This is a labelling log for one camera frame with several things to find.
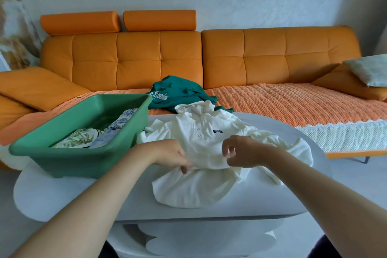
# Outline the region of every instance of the green sweatshirt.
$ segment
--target green sweatshirt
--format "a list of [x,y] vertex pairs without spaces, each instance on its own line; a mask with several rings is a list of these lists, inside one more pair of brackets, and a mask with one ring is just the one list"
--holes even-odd
[[[210,100],[212,104],[217,101],[216,96],[208,96],[201,85],[177,76],[166,76],[159,82],[155,82],[148,93],[153,97],[149,109],[164,108],[176,113],[175,106],[179,104],[191,104],[198,101]],[[217,106],[215,110],[223,109],[233,113],[234,109],[225,109]]]

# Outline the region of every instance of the white polo shirt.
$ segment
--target white polo shirt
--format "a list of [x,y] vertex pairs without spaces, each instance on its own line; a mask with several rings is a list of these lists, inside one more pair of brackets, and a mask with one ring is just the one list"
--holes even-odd
[[[222,143],[232,135],[250,136],[262,143],[282,147],[308,165],[313,164],[310,147],[303,139],[287,145],[276,134],[259,131],[235,115],[225,110],[214,111],[214,108],[210,101],[177,105],[175,119],[167,123],[155,120],[138,135],[138,144],[177,139],[186,157],[194,164],[187,174],[174,168],[152,182],[158,202],[179,208],[202,207],[219,201],[235,184],[246,179],[250,168],[230,167],[222,155]],[[277,184],[282,184],[272,172],[263,169]]]

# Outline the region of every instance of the hand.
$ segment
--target hand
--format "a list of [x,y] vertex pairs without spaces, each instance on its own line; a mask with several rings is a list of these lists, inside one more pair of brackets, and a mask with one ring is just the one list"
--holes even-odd
[[230,157],[227,159],[229,166],[255,167],[266,166],[267,161],[273,158],[280,148],[269,146],[255,141],[247,136],[231,136],[223,141],[222,154]]
[[137,145],[135,148],[142,149],[150,155],[151,164],[165,166],[180,166],[183,174],[187,173],[192,163],[185,158],[183,148],[176,139],[165,139]]

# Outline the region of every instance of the forearm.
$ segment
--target forearm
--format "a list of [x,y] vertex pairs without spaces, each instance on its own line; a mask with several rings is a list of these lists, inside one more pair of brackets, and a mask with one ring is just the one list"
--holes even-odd
[[299,198],[340,254],[387,257],[387,211],[350,188],[276,151],[266,166]]
[[136,149],[34,233],[13,258],[98,257],[134,184],[150,162]]

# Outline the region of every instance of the orange leather sofa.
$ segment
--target orange leather sofa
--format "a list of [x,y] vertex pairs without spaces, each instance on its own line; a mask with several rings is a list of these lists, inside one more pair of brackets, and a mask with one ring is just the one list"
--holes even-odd
[[[203,85],[218,96],[219,105],[294,126],[329,158],[387,153],[387,143],[380,140],[387,136],[386,103],[310,84],[342,61],[361,56],[349,27],[200,33],[194,10],[127,11],[123,22],[127,32],[120,30],[115,12],[42,16],[42,28],[51,36],[43,43],[41,67],[86,94],[51,110],[24,106],[25,115],[0,130],[0,144],[12,143],[93,94],[147,92],[154,82],[175,75]],[[15,104],[8,104],[8,113]]]

